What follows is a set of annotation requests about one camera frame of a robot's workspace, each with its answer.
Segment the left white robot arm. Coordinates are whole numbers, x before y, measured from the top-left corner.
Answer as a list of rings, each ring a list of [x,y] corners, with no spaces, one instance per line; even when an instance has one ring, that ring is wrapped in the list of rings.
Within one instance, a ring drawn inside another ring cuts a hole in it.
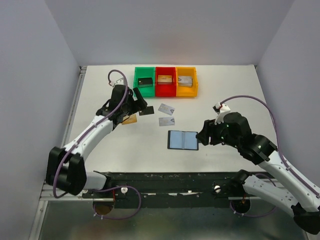
[[[147,108],[147,102],[137,87],[117,84],[110,99],[96,111],[89,126],[73,141],[62,148],[53,147],[48,156],[45,181],[65,194],[78,195],[83,190],[93,190],[99,197],[110,194],[109,177],[96,171],[88,172],[85,161],[100,141],[119,124]]]

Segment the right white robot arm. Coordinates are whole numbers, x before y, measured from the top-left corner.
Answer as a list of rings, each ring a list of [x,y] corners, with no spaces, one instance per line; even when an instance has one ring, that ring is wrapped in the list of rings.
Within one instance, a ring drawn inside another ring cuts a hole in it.
[[[227,113],[221,122],[205,120],[196,135],[204,146],[227,145],[237,149],[246,160],[271,174],[283,189],[265,184],[245,170],[230,183],[230,191],[257,196],[290,215],[309,234],[320,232],[320,189],[286,158],[267,137],[252,133],[248,120],[238,112]]]

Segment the black credit card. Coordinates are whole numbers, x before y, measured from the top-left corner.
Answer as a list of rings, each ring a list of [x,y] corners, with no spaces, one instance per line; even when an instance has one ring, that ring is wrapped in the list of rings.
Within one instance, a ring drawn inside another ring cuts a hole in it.
[[[139,111],[139,116],[153,115],[155,113],[153,106],[147,106],[145,109]]]

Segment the silver credit card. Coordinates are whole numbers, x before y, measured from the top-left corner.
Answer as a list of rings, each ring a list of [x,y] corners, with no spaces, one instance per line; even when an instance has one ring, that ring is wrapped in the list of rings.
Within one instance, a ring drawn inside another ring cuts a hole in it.
[[[172,116],[174,111],[175,111],[175,108],[174,107],[171,107],[169,105],[166,105],[164,103],[161,103],[159,108],[158,108],[158,111],[159,112],[162,112],[164,114],[167,114],[167,115],[170,115]]]

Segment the black leather card holder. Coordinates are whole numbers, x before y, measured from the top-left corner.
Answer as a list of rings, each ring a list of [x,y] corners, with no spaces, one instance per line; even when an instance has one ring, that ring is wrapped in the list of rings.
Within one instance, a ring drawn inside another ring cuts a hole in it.
[[[167,148],[171,150],[198,151],[199,141],[196,131],[169,130],[167,135]]]

